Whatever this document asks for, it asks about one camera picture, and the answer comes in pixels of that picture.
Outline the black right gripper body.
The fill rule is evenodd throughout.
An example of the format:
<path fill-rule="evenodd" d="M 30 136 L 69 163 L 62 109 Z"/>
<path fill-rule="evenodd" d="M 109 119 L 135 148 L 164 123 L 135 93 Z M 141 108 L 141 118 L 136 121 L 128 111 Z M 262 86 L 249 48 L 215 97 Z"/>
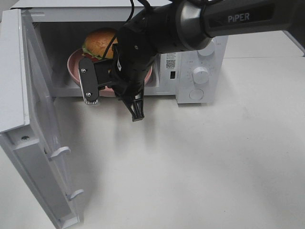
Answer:
<path fill-rule="evenodd" d="M 145 77 L 157 55 L 148 23 L 128 22 L 114 35 L 113 58 L 94 64 L 98 89 L 110 86 L 121 99 L 144 90 Z"/>

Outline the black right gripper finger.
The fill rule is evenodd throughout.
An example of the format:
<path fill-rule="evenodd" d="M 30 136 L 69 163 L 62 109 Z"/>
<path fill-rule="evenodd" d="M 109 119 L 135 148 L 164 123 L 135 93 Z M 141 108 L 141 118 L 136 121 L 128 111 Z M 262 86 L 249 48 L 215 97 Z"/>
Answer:
<path fill-rule="evenodd" d="M 144 119 L 144 90 L 141 90 L 137 95 L 124 95 L 121 100 L 131 113 L 133 122 Z"/>

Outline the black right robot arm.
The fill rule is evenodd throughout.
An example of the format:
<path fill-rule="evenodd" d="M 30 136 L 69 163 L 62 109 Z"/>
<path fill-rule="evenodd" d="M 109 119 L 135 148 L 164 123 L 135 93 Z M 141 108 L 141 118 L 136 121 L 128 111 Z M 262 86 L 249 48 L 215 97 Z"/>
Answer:
<path fill-rule="evenodd" d="M 114 57 L 95 65 L 101 86 L 110 86 L 133 121 L 144 118 L 144 79 L 158 54 L 205 48 L 217 36 L 286 31 L 305 44 L 302 0 L 172 0 L 144 9 L 117 32 Z"/>

